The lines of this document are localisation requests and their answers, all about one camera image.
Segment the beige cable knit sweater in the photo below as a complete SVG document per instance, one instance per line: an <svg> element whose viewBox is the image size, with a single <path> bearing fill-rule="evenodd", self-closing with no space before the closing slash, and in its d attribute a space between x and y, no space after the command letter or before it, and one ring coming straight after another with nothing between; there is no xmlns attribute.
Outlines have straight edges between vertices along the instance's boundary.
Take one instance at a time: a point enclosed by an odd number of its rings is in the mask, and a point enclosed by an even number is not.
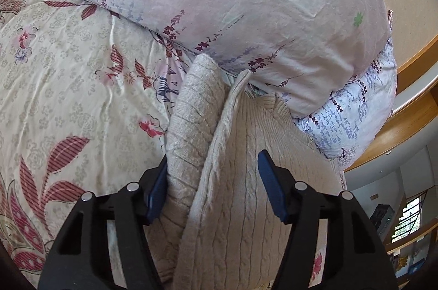
<svg viewBox="0 0 438 290"><path fill-rule="evenodd" d="M246 94L249 72L226 85L199 55L166 134L166 204L146 236L166 289L258 289L275 278L290 227L274 215L257 167L267 150L319 192L344 185L335 161L294 124L273 94Z"/></svg>

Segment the blue pink floral pillow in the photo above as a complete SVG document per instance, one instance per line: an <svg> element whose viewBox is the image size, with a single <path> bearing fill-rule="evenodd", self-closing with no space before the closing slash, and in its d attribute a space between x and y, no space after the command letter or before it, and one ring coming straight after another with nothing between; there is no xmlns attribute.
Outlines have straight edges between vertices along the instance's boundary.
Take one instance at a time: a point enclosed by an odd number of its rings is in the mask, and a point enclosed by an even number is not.
<svg viewBox="0 0 438 290"><path fill-rule="evenodd" d="M240 55L221 56L210 52L209 56L231 78L243 70L267 70L266 81L254 88L256 94L275 91L285 103L289 103L292 95L285 88L298 88L294 74L280 76L281 70L298 65L282 47L264 55L258 54L251 46ZM314 138L326 157L336 159L339 167L345 170L365 152L390 116L396 85L393 41L387 39L383 49L373 55L367 69L350 77L346 85L332 92L320 108L296 119L295 123Z"/></svg>

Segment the floral bed cover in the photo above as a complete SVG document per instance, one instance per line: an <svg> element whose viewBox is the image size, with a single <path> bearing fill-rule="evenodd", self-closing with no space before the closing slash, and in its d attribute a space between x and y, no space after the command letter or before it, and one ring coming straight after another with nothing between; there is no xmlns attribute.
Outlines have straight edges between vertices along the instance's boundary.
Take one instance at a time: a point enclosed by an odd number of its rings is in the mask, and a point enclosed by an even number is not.
<svg viewBox="0 0 438 290"><path fill-rule="evenodd" d="M1 242L39 281L85 191L140 179L190 59L164 37L83 0L1 0Z"/></svg>

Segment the wooden headboard frame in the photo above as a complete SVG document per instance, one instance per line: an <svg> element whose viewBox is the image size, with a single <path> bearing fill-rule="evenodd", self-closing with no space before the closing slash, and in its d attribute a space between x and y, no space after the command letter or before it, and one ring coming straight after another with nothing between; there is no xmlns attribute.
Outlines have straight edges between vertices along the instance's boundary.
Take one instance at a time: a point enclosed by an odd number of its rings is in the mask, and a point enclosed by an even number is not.
<svg viewBox="0 0 438 290"><path fill-rule="evenodd" d="M399 68L398 78L392 116L346 171L389 155L437 116L437 38Z"/></svg>

